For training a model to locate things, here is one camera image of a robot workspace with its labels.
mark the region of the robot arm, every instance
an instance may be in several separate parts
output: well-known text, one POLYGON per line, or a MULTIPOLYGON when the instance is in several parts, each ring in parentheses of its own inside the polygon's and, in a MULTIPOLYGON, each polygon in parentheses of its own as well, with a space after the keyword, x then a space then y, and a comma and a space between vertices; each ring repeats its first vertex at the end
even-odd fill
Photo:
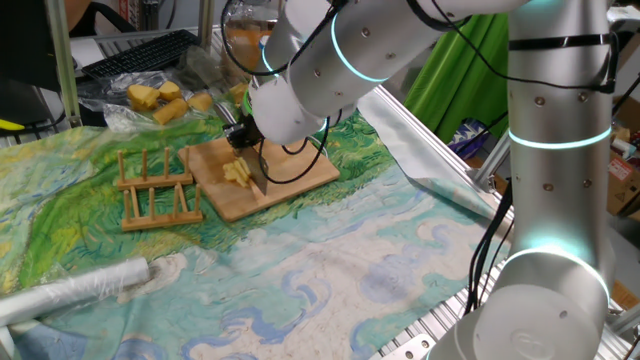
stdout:
MULTIPOLYGON (((288 61, 309 36, 297 17, 310 2, 316 23, 329 7, 289 0, 264 69, 288 61)), ((554 85, 509 81, 515 240, 487 303, 430 360, 594 358, 615 262, 605 235, 612 99, 597 90, 610 57, 607 8, 607 0, 352 0, 286 73, 250 87, 260 132, 292 143, 450 30, 443 13, 461 24, 510 12, 509 76, 554 85)))

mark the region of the wooden peg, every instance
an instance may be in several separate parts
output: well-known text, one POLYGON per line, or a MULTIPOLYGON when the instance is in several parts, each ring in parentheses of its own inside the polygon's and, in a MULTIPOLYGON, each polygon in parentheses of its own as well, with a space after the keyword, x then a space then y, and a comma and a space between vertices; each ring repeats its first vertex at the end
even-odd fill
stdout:
POLYGON ((189 208, 187 207, 187 198, 184 196, 184 188, 182 184, 178 183, 178 192, 180 195, 180 205, 182 205, 182 212, 189 212, 189 208))
POLYGON ((177 218, 178 217, 178 203, 179 203, 179 199, 178 197, 180 190, 178 189, 179 185, 176 185, 176 187, 173 188, 173 218, 177 218))
POLYGON ((140 205, 138 205, 138 193, 135 187, 131 187, 131 200, 133 200, 133 216, 140 217, 140 205))
POLYGON ((142 180, 147 181, 147 149, 142 150, 142 180))
POLYGON ((200 214, 200 184, 196 185, 196 205, 193 211, 196 212, 196 215, 200 214))
POLYGON ((184 148, 184 173, 187 175, 191 174, 191 169, 189 169, 189 148, 190 146, 184 148))
POLYGON ((156 218, 156 191, 149 189, 149 218, 153 221, 156 218))
POLYGON ((120 181, 124 182, 124 160, 122 159, 122 150, 118 150, 118 167, 120 168, 120 181))
POLYGON ((164 148, 164 178, 169 178, 169 148, 164 148))
POLYGON ((124 219, 131 221, 131 204, 129 203, 129 190, 124 191, 124 219))

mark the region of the green backdrop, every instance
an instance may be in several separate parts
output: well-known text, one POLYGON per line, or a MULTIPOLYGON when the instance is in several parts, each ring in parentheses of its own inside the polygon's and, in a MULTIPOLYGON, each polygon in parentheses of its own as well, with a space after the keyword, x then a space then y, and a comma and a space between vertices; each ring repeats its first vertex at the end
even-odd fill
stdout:
MULTIPOLYGON (((508 70, 508 15, 474 16, 462 32, 500 73, 508 70)), ((493 74, 455 32, 445 34, 413 84, 404 105, 449 143, 466 118, 490 124, 507 110, 506 80, 493 74)), ((503 121, 492 129, 502 135, 503 121)))

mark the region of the food piece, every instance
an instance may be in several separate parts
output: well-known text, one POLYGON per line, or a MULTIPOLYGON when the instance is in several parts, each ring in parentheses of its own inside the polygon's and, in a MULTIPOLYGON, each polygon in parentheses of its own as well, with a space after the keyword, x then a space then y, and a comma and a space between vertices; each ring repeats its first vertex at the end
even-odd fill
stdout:
POLYGON ((240 105, 242 99, 244 98, 244 93, 249 90, 249 84, 238 84, 231 89, 229 92, 233 96, 233 101, 235 101, 236 105, 240 105))
POLYGON ((238 175, 240 175, 242 180, 249 181, 249 175, 247 175, 247 173, 244 171, 244 168, 242 167, 242 165, 240 165, 240 162, 238 160, 233 162, 233 166, 238 171, 238 175))
POLYGON ((149 86, 131 85, 127 89, 127 96, 131 100, 134 110, 153 110, 158 107, 160 91, 149 86))
POLYGON ((162 109, 154 112, 153 118, 156 119, 160 125, 164 125, 173 119, 182 117, 187 110, 189 110, 189 105, 187 105, 186 101, 182 99, 175 99, 162 107, 162 109))
POLYGON ((242 168, 247 173, 247 175, 251 176, 251 170, 249 170, 249 165, 247 165, 247 162, 244 161, 243 158, 238 158, 238 162, 240 163, 240 165, 242 165, 242 168))
POLYGON ((171 81, 167 81, 166 83, 160 86, 160 99, 165 101, 173 101, 175 99, 182 99, 182 91, 180 91, 180 87, 171 81))
POLYGON ((206 112, 213 103, 213 99, 209 93, 202 92, 193 95, 187 103, 196 110, 206 112))
POLYGON ((224 164, 222 170, 224 170, 224 178, 227 181, 236 181, 243 188, 249 187, 251 171, 249 171, 249 167, 243 158, 238 158, 234 162, 224 164))

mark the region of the rolled plastic sheet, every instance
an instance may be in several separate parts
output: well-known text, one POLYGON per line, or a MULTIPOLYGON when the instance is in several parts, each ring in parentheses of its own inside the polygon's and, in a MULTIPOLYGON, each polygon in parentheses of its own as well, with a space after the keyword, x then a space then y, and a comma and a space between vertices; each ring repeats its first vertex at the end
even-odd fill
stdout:
POLYGON ((0 299, 0 326, 34 319, 68 306, 103 300, 149 280, 142 257, 56 280, 0 299))
POLYGON ((11 360, 15 353, 15 345, 7 327, 0 328, 0 360, 11 360))

